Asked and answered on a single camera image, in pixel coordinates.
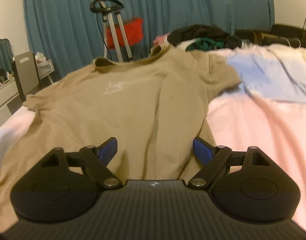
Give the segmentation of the tan t-shirt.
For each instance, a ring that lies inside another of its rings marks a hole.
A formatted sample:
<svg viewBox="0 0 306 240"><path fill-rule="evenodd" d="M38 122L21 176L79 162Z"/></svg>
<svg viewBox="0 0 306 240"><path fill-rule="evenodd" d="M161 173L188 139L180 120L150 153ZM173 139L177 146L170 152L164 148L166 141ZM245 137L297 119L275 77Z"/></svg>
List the tan t-shirt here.
<svg viewBox="0 0 306 240"><path fill-rule="evenodd" d="M134 62L98 57L27 96L23 105L35 118L2 161L0 231L17 221L11 188L55 147L71 152L115 137L118 152L109 169L119 179L188 181L200 168L193 139L215 142L206 121L209 103L239 83L237 71L216 53L162 46Z"/></svg>

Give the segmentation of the pile of mixed clothes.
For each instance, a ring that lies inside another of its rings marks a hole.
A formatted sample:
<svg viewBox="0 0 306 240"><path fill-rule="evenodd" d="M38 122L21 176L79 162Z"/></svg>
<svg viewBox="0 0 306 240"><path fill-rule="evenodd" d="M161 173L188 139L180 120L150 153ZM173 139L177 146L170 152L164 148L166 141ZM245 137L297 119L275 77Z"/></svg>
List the pile of mixed clothes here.
<svg viewBox="0 0 306 240"><path fill-rule="evenodd" d="M158 36L153 42L150 51L163 43L174 47L184 46L185 51L210 51L217 49L235 49L242 47L242 40L237 35L219 28L217 25L194 24L172 31L169 34Z"/></svg>

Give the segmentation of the white dressing desk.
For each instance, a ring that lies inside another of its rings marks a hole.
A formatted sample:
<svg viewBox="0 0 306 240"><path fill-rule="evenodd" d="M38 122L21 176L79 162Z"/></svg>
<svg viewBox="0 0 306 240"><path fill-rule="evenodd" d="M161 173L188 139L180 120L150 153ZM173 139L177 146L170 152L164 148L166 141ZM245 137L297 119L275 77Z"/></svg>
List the white dressing desk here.
<svg viewBox="0 0 306 240"><path fill-rule="evenodd" d="M51 74L55 71L53 62L48 59L37 64L41 80L48 78L53 84ZM22 106L15 79L0 87L0 127Z"/></svg>

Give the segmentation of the grey desk chair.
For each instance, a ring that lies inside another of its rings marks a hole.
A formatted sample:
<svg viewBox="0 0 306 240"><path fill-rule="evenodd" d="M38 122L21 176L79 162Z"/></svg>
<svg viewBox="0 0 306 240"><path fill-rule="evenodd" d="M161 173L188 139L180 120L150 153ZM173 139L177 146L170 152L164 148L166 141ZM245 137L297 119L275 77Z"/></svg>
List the grey desk chair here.
<svg viewBox="0 0 306 240"><path fill-rule="evenodd" d="M32 51L15 56L12 71L22 102L25 102L28 94L36 94L40 90L40 77Z"/></svg>

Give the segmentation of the pastel bed duvet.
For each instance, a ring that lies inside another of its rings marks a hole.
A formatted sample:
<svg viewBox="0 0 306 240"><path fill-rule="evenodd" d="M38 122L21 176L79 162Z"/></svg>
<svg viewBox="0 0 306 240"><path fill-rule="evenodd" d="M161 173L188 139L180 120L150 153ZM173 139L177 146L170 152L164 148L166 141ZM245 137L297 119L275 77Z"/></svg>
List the pastel bed duvet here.
<svg viewBox="0 0 306 240"><path fill-rule="evenodd" d="M306 105L278 102L256 92L239 94L238 85L224 90L208 105L212 145L236 151L250 145L261 148L299 186L301 200L294 220L306 230ZM34 112L24 107L0 129L2 161L34 118Z"/></svg>

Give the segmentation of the teal curtain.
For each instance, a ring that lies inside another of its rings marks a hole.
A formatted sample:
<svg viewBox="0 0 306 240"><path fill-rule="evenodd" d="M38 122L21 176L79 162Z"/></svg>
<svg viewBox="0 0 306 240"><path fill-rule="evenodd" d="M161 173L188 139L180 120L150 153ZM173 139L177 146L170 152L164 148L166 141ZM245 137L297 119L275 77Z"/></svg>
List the teal curtain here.
<svg viewBox="0 0 306 240"><path fill-rule="evenodd" d="M119 0L123 20L143 20L143 40L133 57L149 53L156 36L193 24L236 29L268 30L274 24L273 0ZM104 45L100 17L90 11L91 0L23 0L29 48L50 58L60 79L94 58Z"/></svg>

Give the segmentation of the garment steamer stand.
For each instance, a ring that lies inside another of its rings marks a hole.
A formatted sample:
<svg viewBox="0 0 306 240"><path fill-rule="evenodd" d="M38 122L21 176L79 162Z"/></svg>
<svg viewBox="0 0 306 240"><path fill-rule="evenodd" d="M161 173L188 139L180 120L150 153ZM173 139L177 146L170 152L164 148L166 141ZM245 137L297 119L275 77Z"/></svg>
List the garment steamer stand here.
<svg viewBox="0 0 306 240"><path fill-rule="evenodd" d="M97 26L103 40L104 57L107 58L107 55L112 57L108 46L107 29L109 27L113 38L113 45L117 54L117 59L119 62L123 62L122 52L113 20L113 14L115 14L124 41L124 47L126 49L128 59L129 61L133 61L132 51L127 39L124 23L120 13L122 9L124 9L124 4L119 0L92 0L90 3L90 11L96 15Z"/></svg>

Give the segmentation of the cardboard box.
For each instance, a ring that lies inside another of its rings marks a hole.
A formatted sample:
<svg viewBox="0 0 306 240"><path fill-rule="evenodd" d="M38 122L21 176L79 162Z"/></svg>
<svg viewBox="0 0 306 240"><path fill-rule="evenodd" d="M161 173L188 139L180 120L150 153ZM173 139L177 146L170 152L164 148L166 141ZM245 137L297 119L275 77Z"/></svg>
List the cardboard box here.
<svg viewBox="0 0 306 240"><path fill-rule="evenodd" d="M267 40L271 37L271 34L268 34L266 32L262 32L260 30L254 30L253 31L253 43L260 45L260 46L265 46L267 45Z"/></svg>

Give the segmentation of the red cloth on stand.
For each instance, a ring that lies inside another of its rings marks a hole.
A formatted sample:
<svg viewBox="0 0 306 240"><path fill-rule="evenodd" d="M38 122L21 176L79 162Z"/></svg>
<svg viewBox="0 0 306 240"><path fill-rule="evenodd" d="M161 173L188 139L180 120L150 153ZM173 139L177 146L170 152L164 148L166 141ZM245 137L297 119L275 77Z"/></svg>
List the red cloth on stand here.
<svg viewBox="0 0 306 240"><path fill-rule="evenodd" d="M144 37L143 34L143 20L139 17L134 17L131 20L124 22L124 30L126 33L126 38L128 40L129 46L133 46L141 42ZM120 29L119 24L114 25L116 29L116 34L118 38L118 43L121 47L125 46L125 42L123 40L122 31ZM113 36L110 30L110 26L106 28L107 42L106 45L109 49L115 49Z"/></svg>

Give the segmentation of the wavy frame mirror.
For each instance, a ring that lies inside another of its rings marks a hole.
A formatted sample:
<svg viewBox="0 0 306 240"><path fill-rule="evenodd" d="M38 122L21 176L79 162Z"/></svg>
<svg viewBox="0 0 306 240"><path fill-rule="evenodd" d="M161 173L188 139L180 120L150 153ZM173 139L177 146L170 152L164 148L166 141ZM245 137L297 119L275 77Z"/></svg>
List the wavy frame mirror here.
<svg viewBox="0 0 306 240"><path fill-rule="evenodd" d="M0 68L11 72L13 57L10 41L7 38L0 38Z"/></svg>

